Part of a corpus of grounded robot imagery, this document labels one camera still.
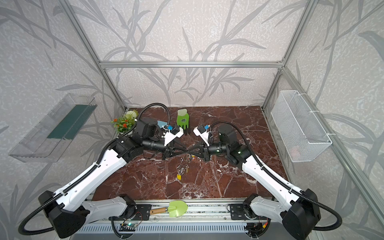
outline white flower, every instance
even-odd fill
[[[125,114],[125,117],[128,118],[128,119],[135,119],[137,117],[137,114],[134,111],[128,111]]]

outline white bracket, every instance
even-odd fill
[[[204,142],[209,146],[209,143],[208,143],[208,135],[209,135],[209,132],[203,132],[203,133],[200,133],[200,131],[197,129],[197,127],[195,127],[193,129],[193,132],[196,136],[200,136]]]
[[[246,163],[243,163],[242,169],[245,173],[251,175],[256,181],[260,182],[276,199],[280,202],[284,210],[289,210],[291,208],[291,201],[294,202],[299,199],[298,196],[291,193],[290,190],[281,186],[278,182],[276,182],[273,178],[271,178],[263,169],[265,167],[270,173],[272,173],[276,178],[280,181],[284,182],[291,189],[300,192],[300,188],[289,183],[287,180],[282,178],[275,171],[270,169],[266,164],[261,161],[261,159],[256,155],[256,157],[261,162],[262,166],[259,166],[256,160],[251,155],[246,159]]]
[[[82,206],[90,211],[85,219],[85,225],[103,218],[122,215],[127,208],[127,202],[122,197],[115,197],[101,201],[83,201]]]
[[[181,127],[179,127],[179,129],[180,131],[176,133],[176,135],[172,134],[170,131],[166,132],[164,135],[164,146],[170,143],[173,139],[183,136],[184,130]]]
[[[101,160],[100,165],[89,174],[83,181],[81,181],[78,185],[68,191],[68,193],[64,196],[59,197],[56,202],[57,204],[64,204],[63,209],[67,211],[74,212],[78,209],[84,199],[95,190],[104,180],[106,180],[112,173],[117,171],[118,169],[124,167],[127,162],[121,157],[117,157],[117,152],[113,149],[107,150],[104,154],[103,159]],[[64,189],[69,187],[72,183],[78,180],[81,176],[83,176],[86,172],[88,172],[93,166],[92,164],[89,168],[87,168],[84,172],[82,172],[79,176],[69,182],[67,185],[57,189],[54,194],[57,195],[62,192]]]
[[[250,204],[252,211],[259,216],[270,218],[276,222],[282,223],[283,218],[280,213],[285,211],[281,203],[267,200],[261,196],[254,198]]]

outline aluminum frame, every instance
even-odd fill
[[[289,59],[291,58],[293,51],[296,48],[296,45],[299,42],[301,36],[303,35],[305,27],[307,26],[312,14],[313,14],[313,11],[317,5],[317,2],[318,2],[318,0],[309,0],[307,5],[305,6],[303,14],[301,15],[299,24],[296,27],[295,33],[293,34],[292,39],[288,45],[287,51],[285,52],[284,57],[282,59],[282,67],[285,67],[287,65]],[[265,109],[266,105],[268,104],[268,101],[271,99],[272,93],[275,91],[275,88],[279,82],[280,75],[281,75],[280,70],[281,69],[278,70],[278,72],[275,76],[275,79],[273,80],[273,83],[271,85],[271,88],[269,89],[268,94],[265,98],[265,101],[262,105],[263,110]]]
[[[280,68],[281,61],[102,61],[102,68]]]
[[[284,67],[282,76],[287,80],[290,86],[297,90],[299,93],[306,93],[303,87],[298,83],[292,72]],[[327,133],[334,134],[332,127],[328,124],[323,115],[319,112],[319,109],[313,104],[312,100],[307,94],[303,94],[302,97],[308,103],[309,107],[314,111],[314,114],[318,118],[320,124],[323,126]],[[329,135],[332,140],[331,149],[339,159],[341,165],[347,171],[349,177],[359,189],[361,196],[367,202],[371,208],[373,214],[377,217],[380,224],[384,227],[384,200],[380,196],[379,192],[374,188],[368,177],[363,173],[361,168],[357,165],[355,159],[351,156],[347,148],[341,142],[337,135]]]
[[[70,24],[75,29],[76,34],[79,36],[80,41],[83,43],[85,49],[87,50],[89,56],[91,57],[93,63],[95,64],[97,70],[99,71],[99,74],[104,79],[105,83],[111,90],[113,96],[116,98],[117,102],[119,103],[120,107],[125,111],[126,106],[124,102],[122,101],[121,97],[119,96],[119,93],[117,92],[114,84],[112,83],[111,79],[107,75],[106,71],[100,67],[99,65],[99,58],[97,57],[97,54],[95,50],[93,49],[90,40],[88,39],[87,35],[85,34],[85,31],[83,30],[83,27],[81,26],[78,18],[76,17],[76,14],[74,13],[71,4],[68,2],[68,0],[57,0],[59,3],[59,6],[61,10],[63,11],[63,14],[67,17]]]

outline white wire mesh basket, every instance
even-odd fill
[[[292,162],[315,159],[332,140],[296,90],[280,91],[272,117]]]

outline wooden handle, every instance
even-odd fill
[[[159,209],[152,209],[150,211],[150,215],[154,215],[154,214],[162,214],[163,212],[166,212],[167,211],[167,208],[166,207],[162,207],[162,208],[159,208]]]

